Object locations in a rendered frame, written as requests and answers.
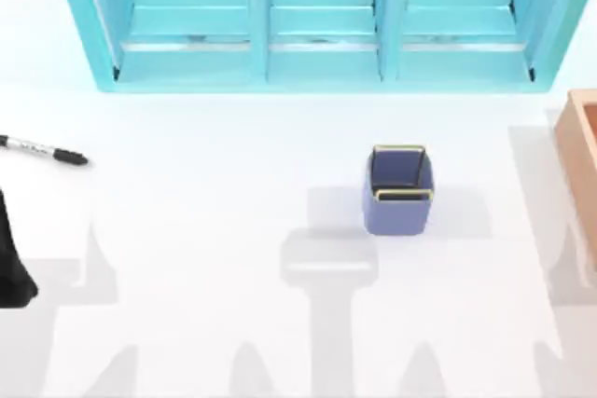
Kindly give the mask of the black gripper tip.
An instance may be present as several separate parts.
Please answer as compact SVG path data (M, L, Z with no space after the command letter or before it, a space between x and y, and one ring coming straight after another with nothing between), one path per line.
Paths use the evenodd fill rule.
M3 191L0 189L0 309L22 309L38 295L38 287L15 246Z

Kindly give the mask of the salmon-coloured shallow box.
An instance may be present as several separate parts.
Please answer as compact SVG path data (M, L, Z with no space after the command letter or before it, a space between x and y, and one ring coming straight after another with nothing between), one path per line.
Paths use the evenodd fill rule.
M554 128L592 269L597 272L597 89L571 89Z

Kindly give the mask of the black and silver marker pen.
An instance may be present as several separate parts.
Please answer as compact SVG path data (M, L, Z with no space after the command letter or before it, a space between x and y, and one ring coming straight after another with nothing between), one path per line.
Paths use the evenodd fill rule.
M89 159L78 152L47 146L0 134L0 146L43 158L53 158L73 166L86 166Z

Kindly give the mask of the blue square pen holder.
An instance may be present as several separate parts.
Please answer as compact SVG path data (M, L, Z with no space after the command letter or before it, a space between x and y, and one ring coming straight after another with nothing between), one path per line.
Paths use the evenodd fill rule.
M417 144L376 144L368 156L362 195L366 231L375 236L423 233L435 196L433 166Z

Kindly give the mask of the light blue rack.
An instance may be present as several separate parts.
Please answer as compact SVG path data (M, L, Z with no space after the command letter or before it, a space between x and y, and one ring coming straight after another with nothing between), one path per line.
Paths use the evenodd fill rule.
M588 0L67 2L105 92L534 92Z

